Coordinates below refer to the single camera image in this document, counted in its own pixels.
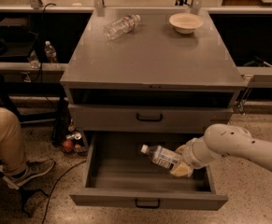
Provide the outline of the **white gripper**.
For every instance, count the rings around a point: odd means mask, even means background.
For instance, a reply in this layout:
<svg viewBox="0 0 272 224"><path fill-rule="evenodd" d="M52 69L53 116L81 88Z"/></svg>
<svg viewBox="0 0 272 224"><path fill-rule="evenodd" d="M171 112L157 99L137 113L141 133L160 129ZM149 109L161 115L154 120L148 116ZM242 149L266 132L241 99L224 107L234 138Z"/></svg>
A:
<svg viewBox="0 0 272 224"><path fill-rule="evenodd" d="M185 145L178 147L175 152L182 154L182 158L189 165L182 163L173 168L170 174L176 177L189 177L192 175L193 169L201 169L214 161L203 137L188 141Z"/></svg>

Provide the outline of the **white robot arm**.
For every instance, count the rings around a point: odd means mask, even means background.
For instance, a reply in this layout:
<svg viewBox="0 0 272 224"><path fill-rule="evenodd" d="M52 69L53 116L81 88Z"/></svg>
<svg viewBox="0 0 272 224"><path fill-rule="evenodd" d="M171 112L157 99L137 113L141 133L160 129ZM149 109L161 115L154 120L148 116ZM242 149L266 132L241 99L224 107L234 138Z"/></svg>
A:
<svg viewBox="0 0 272 224"><path fill-rule="evenodd" d="M193 138L176 152L181 155L171 175L191 176L193 170L208 166L226 156L238 157L272 172L272 142L260 140L238 126L214 124L202 137Z"/></svg>

